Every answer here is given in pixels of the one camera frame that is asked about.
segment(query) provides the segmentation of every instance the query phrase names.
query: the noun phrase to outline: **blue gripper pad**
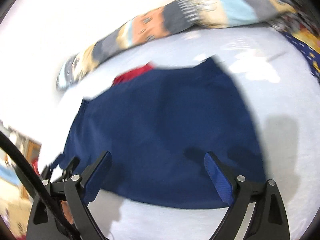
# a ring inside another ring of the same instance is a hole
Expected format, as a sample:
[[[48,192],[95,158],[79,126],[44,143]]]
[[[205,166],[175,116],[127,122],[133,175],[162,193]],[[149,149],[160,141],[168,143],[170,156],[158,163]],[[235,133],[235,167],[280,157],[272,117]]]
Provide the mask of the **blue gripper pad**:
[[[232,206],[234,202],[232,185],[209,153],[204,156],[204,166],[221,200]]]
[[[90,176],[90,178],[84,186],[85,194],[82,201],[86,206],[96,199],[98,192],[102,187],[104,178],[106,177],[106,174],[111,168],[111,165],[112,156],[110,152],[107,152],[103,156],[103,158],[97,165],[94,173]]]

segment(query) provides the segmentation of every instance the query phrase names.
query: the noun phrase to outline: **silver screw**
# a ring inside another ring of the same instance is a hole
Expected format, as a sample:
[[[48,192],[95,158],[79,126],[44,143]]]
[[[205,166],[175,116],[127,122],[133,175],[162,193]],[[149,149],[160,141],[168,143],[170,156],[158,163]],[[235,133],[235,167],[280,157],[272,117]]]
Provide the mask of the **silver screw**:
[[[245,181],[245,176],[239,175],[237,177],[237,180],[239,180],[240,182],[244,182]]]
[[[71,177],[71,180],[72,180],[72,181],[77,181],[78,179],[80,179],[80,176],[79,176],[78,174],[73,175],[73,176]]]
[[[42,181],[42,184],[43,184],[44,186],[48,185],[48,183],[49,183],[49,181],[48,181],[47,179],[44,179],[44,180]]]
[[[268,183],[271,186],[274,186],[276,184],[276,182],[273,179],[269,179]]]

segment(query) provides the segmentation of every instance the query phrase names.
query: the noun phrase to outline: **white surface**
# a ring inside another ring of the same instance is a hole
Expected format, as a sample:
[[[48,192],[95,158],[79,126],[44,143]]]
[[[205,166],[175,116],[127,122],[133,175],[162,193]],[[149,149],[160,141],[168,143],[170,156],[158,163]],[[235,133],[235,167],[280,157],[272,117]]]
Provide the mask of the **white surface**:
[[[42,142],[62,94],[62,63],[172,0],[17,0],[0,25],[0,119]]]
[[[68,56],[135,15],[170,1],[17,0],[0,25],[0,118],[43,143],[41,169],[63,149],[83,96],[98,95],[117,74],[150,60],[160,65],[196,65],[218,54],[232,66],[230,71],[238,72],[232,77],[256,120],[268,174],[276,180],[287,209],[291,238],[298,239],[320,206],[315,197],[320,193],[316,167],[320,88],[302,55],[278,33],[246,27],[179,34],[120,54],[63,97],[55,91],[56,74]],[[259,75],[255,72],[259,80],[246,77],[253,65],[249,70],[240,68],[243,58],[236,55],[246,48],[256,50],[251,56],[258,61],[279,56],[271,65],[264,63],[267,67]],[[269,82],[266,70],[275,71],[279,82]],[[209,239],[225,213],[225,209],[151,206],[103,191],[89,207],[101,230],[116,240]]]
[[[315,121],[320,87],[303,56],[279,33],[260,25],[181,33],[105,62],[63,96],[45,136],[39,168],[63,150],[82,98],[99,95],[118,74],[150,60],[168,68],[192,66],[214,54],[224,61],[249,106],[264,149],[268,178],[277,182],[282,194],[291,239],[299,239],[320,206],[315,197],[320,193],[320,124]],[[54,177],[60,175],[57,169]],[[209,239],[226,211],[164,208],[105,191],[100,191],[89,208],[103,233],[116,240]],[[237,239],[244,235],[252,211],[253,205]]]

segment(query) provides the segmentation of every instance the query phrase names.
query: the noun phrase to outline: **navy blue shirt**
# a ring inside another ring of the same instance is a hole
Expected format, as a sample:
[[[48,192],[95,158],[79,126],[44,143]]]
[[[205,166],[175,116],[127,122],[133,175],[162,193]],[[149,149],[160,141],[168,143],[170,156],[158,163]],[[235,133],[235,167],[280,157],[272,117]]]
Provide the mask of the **navy blue shirt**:
[[[227,206],[204,168],[208,151],[235,174],[266,180],[249,112],[211,58],[193,68],[150,70],[83,100],[60,167],[78,156],[81,173],[103,151],[112,167],[102,188],[155,205]]]

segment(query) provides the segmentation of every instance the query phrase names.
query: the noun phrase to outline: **orange fabric patch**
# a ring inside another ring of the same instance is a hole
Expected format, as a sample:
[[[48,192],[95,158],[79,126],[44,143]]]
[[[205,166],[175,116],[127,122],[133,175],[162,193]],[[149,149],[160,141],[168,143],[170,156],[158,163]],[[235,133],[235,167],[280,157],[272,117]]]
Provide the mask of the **orange fabric patch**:
[[[132,20],[132,44],[138,45],[170,34],[164,27],[162,15],[164,7],[159,7]]]

